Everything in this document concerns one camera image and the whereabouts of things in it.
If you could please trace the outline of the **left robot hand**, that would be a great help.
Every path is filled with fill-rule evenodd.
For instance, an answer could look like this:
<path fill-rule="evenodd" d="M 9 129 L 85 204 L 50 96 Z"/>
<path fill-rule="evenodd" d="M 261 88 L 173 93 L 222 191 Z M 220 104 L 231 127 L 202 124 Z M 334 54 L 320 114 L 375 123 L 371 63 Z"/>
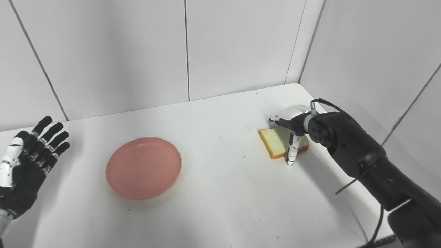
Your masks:
<path fill-rule="evenodd" d="M 16 134 L 1 158 L 1 217 L 14 220 L 35 203 L 47 175 L 70 148 L 69 133 L 50 116 Z"/>

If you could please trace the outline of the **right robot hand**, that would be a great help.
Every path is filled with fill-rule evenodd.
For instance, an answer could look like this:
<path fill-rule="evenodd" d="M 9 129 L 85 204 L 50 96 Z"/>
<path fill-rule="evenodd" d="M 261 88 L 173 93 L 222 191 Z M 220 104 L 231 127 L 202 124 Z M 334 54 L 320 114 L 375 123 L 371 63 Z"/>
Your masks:
<path fill-rule="evenodd" d="M 269 118 L 269 121 L 289 130 L 288 154 L 286 156 L 287 165 L 293 165 L 297 155 L 309 149 L 309 141 L 306 137 L 307 131 L 304 127 L 304 121 L 310 114 L 311 112 L 308 106 L 293 105 L 284 108 Z"/>

